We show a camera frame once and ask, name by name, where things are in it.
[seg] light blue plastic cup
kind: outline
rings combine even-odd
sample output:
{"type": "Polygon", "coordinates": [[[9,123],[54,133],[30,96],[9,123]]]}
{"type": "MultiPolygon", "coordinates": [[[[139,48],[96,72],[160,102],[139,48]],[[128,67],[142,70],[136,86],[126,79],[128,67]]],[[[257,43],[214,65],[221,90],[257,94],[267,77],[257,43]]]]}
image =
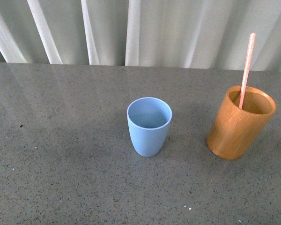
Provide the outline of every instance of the light blue plastic cup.
{"type": "Polygon", "coordinates": [[[142,97],[129,105],[127,119],[136,152],[144,157],[156,155],[169,131],[170,106],[155,97],[142,97]]]}

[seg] speckled stone surface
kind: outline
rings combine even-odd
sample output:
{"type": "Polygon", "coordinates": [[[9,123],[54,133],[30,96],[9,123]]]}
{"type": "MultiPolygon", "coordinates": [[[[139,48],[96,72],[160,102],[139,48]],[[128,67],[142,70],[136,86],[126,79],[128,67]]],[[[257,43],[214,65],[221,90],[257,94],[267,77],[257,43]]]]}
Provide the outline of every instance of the speckled stone surface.
{"type": "Polygon", "coordinates": [[[0,63],[0,225],[280,224],[281,73],[248,85],[278,111],[239,160],[206,136],[241,71],[0,63]],[[173,110],[151,158],[129,137],[140,97],[173,110]]]}

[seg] wooden cup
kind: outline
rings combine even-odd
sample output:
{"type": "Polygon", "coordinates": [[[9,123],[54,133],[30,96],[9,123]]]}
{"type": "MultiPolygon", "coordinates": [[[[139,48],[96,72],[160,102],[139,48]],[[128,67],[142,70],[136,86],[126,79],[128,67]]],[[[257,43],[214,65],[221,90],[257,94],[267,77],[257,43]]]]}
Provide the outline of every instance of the wooden cup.
{"type": "Polygon", "coordinates": [[[277,110],[269,95],[248,86],[240,109],[240,89],[228,89],[207,137],[209,149],[224,159],[240,158],[277,110]]]}

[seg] curtain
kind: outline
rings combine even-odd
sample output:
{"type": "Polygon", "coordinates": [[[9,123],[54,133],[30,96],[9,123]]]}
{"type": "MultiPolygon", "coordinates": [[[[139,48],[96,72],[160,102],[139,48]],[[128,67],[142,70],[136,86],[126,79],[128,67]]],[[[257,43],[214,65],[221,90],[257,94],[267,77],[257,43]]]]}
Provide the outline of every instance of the curtain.
{"type": "Polygon", "coordinates": [[[281,0],[0,0],[0,62],[281,71],[281,0]]]}

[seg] pink straw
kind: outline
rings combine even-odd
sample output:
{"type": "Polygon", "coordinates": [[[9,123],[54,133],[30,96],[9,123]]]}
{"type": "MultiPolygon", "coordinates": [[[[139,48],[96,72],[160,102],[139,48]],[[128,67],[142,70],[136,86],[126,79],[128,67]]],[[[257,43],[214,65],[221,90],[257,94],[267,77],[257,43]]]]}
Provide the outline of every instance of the pink straw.
{"type": "Polygon", "coordinates": [[[240,90],[240,100],[239,100],[240,109],[243,107],[243,103],[244,103],[244,93],[245,93],[245,87],[247,86],[247,81],[248,81],[248,75],[249,75],[249,70],[250,70],[250,65],[251,65],[251,60],[252,60],[252,55],[253,55],[255,37],[256,37],[256,34],[252,33],[249,38],[247,56],[245,58],[245,64],[244,64],[244,76],[243,76],[242,88],[240,90]]]}

